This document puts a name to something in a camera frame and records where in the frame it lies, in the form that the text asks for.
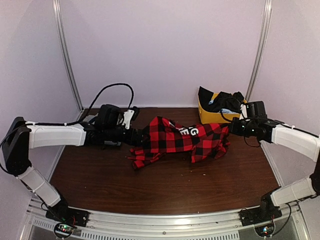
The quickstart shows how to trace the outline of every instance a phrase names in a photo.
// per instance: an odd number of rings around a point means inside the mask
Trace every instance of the yellow bin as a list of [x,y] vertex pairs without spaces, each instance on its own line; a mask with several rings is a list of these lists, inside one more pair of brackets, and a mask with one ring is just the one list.
[[[214,93],[211,100],[215,99],[218,96],[219,93]],[[199,97],[198,97],[198,106],[199,106],[199,116],[202,124],[211,124],[211,123],[217,123],[217,124],[223,124],[223,123],[229,123],[228,121],[224,120],[220,114],[220,112],[209,112],[202,108]],[[230,121],[233,118],[239,118],[240,114],[232,114],[232,113],[224,113],[223,116],[226,119],[230,119]]]

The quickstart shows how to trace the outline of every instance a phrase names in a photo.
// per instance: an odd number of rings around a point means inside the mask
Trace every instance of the red and black checkered cloth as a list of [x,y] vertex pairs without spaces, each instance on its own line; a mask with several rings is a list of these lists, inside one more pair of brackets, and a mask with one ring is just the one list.
[[191,162],[196,163],[212,156],[218,159],[226,154],[227,124],[208,123],[184,127],[172,120],[157,116],[143,129],[142,146],[130,151],[135,169],[147,166],[166,153],[191,151]]

